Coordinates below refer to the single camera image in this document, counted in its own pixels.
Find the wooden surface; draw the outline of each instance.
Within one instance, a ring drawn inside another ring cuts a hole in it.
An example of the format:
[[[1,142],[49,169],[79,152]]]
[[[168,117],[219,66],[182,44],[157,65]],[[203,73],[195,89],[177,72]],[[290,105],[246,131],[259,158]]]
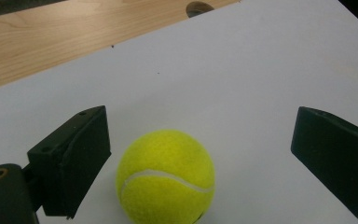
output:
[[[0,85],[185,20],[191,2],[69,0],[0,16]]]

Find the black plastic part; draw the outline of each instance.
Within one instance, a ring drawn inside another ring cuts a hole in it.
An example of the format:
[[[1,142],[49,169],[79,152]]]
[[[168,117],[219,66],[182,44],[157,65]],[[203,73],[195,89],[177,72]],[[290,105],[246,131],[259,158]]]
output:
[[[39,223],[19,165],[0,165],[0,224]]]
[[[104,106],[78,113],[28,151],[46,215],[73,218],[110,155]]]
[[[292,152],[358,218],[358,127],[300,107]]]
[[[30,164],[22,169],[22,173],[24,174],[25,182],[27,184],[28,191],[30,192],[32,207],[34,211],[37,211],[40,206],[42,206],[46,196],[42,179],[34,176]]]

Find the tennis ball seam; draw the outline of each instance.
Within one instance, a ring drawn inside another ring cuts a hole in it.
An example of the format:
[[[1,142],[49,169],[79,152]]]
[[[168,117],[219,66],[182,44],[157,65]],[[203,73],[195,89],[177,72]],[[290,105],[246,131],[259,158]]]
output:
[[[165,178],[169,178],[169,179],[173,179],[177,182],[179,182],[180,184],[191,188],[193,190],[196,190],[198,192],[201,193],[209,193],[211,191],[214,190],[214,186],[211,186],[209,188],[202,188],[199,187],[197,185],[191,184],[187,181],[185,181],[183,178],[177,176],[177,175],[173,175],[167,172],[163,172],[163,171],[159,171],[159,170],[151,170],[151,169],[147,169],[147,170],[143,170],[137,173],[134,173],[132,175],[130,175],[123,183],[123,185],[121,186],[121,192],[120,192],[120,198],[121,195],[123,194],[123,191],[125,190],[126,186],[135,178],[141,177],[141,176],[156,176],[156,177],[165,177]]]

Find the tennis ball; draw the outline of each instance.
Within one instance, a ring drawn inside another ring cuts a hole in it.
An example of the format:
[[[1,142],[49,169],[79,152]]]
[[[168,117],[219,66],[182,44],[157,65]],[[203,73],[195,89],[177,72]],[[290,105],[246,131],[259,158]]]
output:
[[[155,131],[126,150],[116,187],[122,207],[137,224],[193,224],[213,199],[213,163],[188,134]]]

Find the white surface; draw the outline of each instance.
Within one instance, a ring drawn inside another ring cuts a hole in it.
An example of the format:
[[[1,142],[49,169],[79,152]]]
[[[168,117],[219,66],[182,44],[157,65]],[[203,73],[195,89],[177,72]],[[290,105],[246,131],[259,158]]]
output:
[[[135,138],[174,128],[216,169],[200,223],[358,223],[290,152],[305,105],[358,125],[358,20],[337,0],[242,0],[0,88],[0,164],[76,112],[106,105],[113,155],[74,220],[130,223],[115,194]]]

